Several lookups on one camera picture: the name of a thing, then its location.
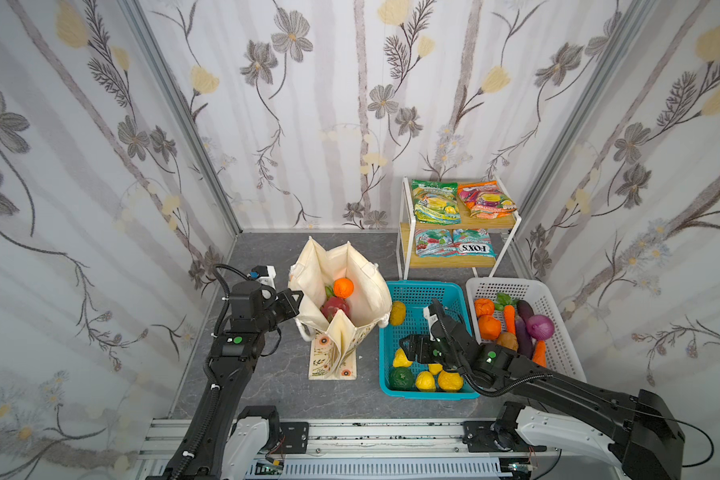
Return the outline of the cream floral grocery tote bag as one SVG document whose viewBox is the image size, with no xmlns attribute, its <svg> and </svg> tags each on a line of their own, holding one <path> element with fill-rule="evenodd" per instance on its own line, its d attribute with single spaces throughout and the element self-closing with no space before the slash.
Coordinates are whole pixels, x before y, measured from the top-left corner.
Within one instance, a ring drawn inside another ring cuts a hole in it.
<svg viewBox="0 0 720 480">
<path fill-rule="evenodd" d="M 325 286 L 349 278 L 355 291 L 345 299 L 350 317 L 339 311 L 328 322 L 320 311 L 326 300 Z M 310 238 L 291 266 L 288 286 L 304 292 L 296 326 L 310 344 L 308 378 L 354 380 L 356 350 L 375 328 L 389 325 L 392 299 L 378 265 L 366 259 L 350 243 L 325 249 Z"/>
</svg>

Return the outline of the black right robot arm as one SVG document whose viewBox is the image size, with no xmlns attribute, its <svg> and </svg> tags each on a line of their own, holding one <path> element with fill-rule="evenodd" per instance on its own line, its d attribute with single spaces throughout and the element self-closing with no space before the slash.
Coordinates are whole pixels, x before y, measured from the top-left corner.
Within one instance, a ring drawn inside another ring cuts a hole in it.
<svg viewBox="0 0 720 480">
<path fill-rule="evenodd" d="M 594 428 L 608 439 L 605 452 L 631 479 L 682 475 L 686 436 L 654 392 L 630 395 L 576 380 L 506 347 L 479 344 L 449 318 L 436 322 L 433 333 L 404 337 L 399 346 L 411 361 L 459 374 L 482 396 L 525 397 Z"/>
</svg>

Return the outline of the pink dragon fruit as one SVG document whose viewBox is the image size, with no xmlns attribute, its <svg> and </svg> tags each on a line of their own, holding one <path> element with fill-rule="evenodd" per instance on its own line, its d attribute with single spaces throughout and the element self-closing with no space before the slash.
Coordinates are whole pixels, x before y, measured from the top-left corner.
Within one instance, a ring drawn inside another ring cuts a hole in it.
<svg viewBox="0 0 720 480">
<path fill-rule="evenodd" d="M 331 322 L 339 311 L 350 317 L 350 306 L 344 298 L 337 296 L 329 285 L 325 286 L 325 293 L 326 300 L 320 307 L 320 311 L 328 322 Z"/>
</svg>

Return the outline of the orange fruit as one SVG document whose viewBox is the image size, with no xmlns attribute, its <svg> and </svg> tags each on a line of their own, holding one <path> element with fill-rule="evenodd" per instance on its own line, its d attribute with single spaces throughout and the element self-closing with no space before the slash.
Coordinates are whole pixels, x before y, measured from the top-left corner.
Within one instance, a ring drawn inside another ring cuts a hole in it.
<svg viewBox="0 0 720 480">
<path fill-rule="evenodd" d="M 355 291 L 355 285 L 349 278 L 339 278 L 332 286 L 333 294 L 341 299 L 348 299 Z"/>
</svg>

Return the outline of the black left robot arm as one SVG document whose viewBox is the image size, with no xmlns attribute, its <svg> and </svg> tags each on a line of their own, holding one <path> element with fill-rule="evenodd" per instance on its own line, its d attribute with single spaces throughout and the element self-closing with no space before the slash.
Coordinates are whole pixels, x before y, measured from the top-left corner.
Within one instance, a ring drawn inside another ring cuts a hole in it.
<svg viewBox="0 0 720 480">
<path fill-rule="evenodd" d="M 304 294 L 275 290 L 275 268 L 256 266 L 245 274 L 226 264 L 212 266 L 222 288 L 222 311 L 203 364 L 207 384 L 176 452 L 157 479 L 243 479 L 255 457 L 282 445 L 274 406 L 236 412 L 258 360 L 266 334 L 296 318 Z"/>
</svg>

